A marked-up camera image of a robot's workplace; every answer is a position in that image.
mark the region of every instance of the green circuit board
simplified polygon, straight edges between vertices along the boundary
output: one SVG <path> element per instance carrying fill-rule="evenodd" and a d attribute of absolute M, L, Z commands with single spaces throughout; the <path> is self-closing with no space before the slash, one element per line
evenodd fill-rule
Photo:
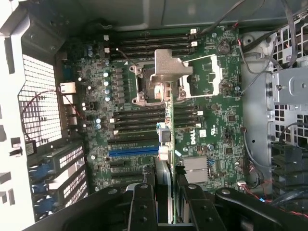
<path fill-rule="evenodd" d="M 132 51 L 146 49 L 138 53 L 140 58 L 132 60 L 138 65 L 145 63 L 143 76 L 153 74 L 154 55 L 148 52 L 152 47 L 137 47 L 136 38 L 140 38 L 142 42 L 144 38 L 154 37 L 157 40 L 153 39 L 151 42 L 164 47 L 164 36 L 177 38 L 178 35 L 183 35 L 197 41 L 197 46 L 191 47 L 190 51 L 185 53 L 184 48 L 177 49 L 178 40 L 175 39 L 171 46 L 174 56 L 183 61 L 211 54 L 217 56 L 217 64 L 222 74 L 218 95 L 203 97 L 214 91 L 215 74 L 211 58 L 189 63 L 189 66 L 193 67 L 193 75 L 187 78 L 191 98 L 179 100 L 178 85 L 175 83 L 173 86 L 175 94 L 178 94 L 173 98 L 175 150 L 181 155 L 177 156 L 176 162 L 185 163 L 185 159 L 206 157 L 206 171 L 202 171 L 202 174 L 207 176 L 199 183 L 205 185 L 210 192 L 224 186 L 235 187 L 236 182 L 244 178 L 243 139 L 240 131 L 243 125 L 242 98 L 235 90 L 236 87 L 241 87 L 240 53 L 235 42 L 238 31 L 226 30 L 220 26 L 209 35 L 196 39 L 190 36 L 190 29 L 186 27 L 109 33 L 107 42 L 112 49 L 108 58 L 102 58 L 100 54 L 103 46 L 101 42 L 106 39 L 104 35 L 67 42 L 65 48 L 68 60 L 64 63 L 64 75 L 73 76 L 77 82 L 77 89 L 81 92 L 79 108 L 82 109 L 83 102 L 90 105 L 90 109 L 84 111 L 87 121 L 83 130 L 88 143 L 87 162 L 92 192 L 111 185 L 124 186 L 142 182 L 143 166 L 153 164 L 152 157 L 157 156 L 157 151 L 136 155 L 109 155 L 112 150 L 154 150 L 159 145 L 155 126 L 158 120 L 164 122 L 165 118 L 160 114 L 164 105 L 153 99 L 150 90 L 146 90 L 146 97 L 151 105 L 140 106 L 133 102 L 139 88 L 144 92 L 143 85 L 148 82 L 145 78 L 137 84 L 137 75 L 130 69 L 133 63 L 115 51 L 118 44 L 122 45 L 123 52 L 126 52 L 127 47 L 132 47 Z M 227 41 L 230 47 L 227 54 L 218 53 L 218 46 L 222 41 Z M 187 43 L 179 40 L 179 46 L 185 42 Z M 89 46 L 93 50 L 96 47 L 96 52 L 91 57 Z M 197 116 L 197 111 L 202 111 L 202 115 Z"/>

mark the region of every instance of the mesh grille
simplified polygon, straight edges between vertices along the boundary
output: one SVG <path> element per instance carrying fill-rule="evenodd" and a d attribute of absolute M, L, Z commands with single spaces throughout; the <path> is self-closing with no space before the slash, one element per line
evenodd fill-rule
<path fill-rule="evenodd" d="M 66 198 L 75 188 L 76 186 L 84 179 L 86 176 L 86 171 L 83 170 L 64 190 L 64 198 Z"/>
<path fill-rule="evenodd" d="M 74 160 L 76 157 L 80 156 L 82 154 L 82 146 L 79 148 L 75 149 L 74 151 L 70 152 L 66 156 L 63 156 L 60 159 L 60 168 L 65 167 L 67 164 L 69 164 L 72 160 Z"/>
<path fill-rule="evenodd" d="M 84 183 L 82 184 L 82 186 L 78 189 L 78 191 L 75 193 L 75 195 L 72 197 L 72 199 L 70 199 L 70 200 L 66 203 L 65 207 L 68 207 L 68 206 L 70 206 L 71 204 L 73 204 L 73 203 L 75 203 L 76 201 L 78 201 L 78 200 L 80 199 L 81 195 L 83 194 L 83 192 L 85 191 L 86 188 L 87 188 L 87 183 L 84 182 Z"/>
<path fill-rule="evenodd" d="M 26 83 L 18 98 L 21 111 L 37 94 L 56 90 L 53 66 L 23 55 Z M 37 146 L 62 137 L 56 92 L 47 92 L 27 107 L 23 114 L 26 133 L 36 140 Z"/>

